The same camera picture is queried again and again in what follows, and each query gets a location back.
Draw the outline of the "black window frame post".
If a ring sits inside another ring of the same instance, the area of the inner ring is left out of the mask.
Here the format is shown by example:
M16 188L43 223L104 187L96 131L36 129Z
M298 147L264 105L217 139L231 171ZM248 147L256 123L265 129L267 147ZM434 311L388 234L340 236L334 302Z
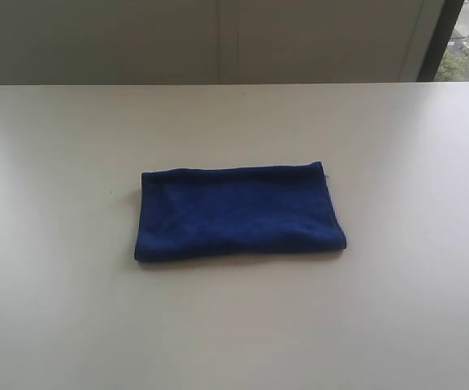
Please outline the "black window frame post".
M417 82L433 82L464 0L445 0L424 56Z

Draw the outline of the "blue towel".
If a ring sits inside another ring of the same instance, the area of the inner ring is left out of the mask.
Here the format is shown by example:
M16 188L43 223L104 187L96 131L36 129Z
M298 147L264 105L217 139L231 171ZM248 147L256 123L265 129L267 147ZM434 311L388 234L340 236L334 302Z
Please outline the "blue towel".
M138 262L346 247L320 162L141 175Z

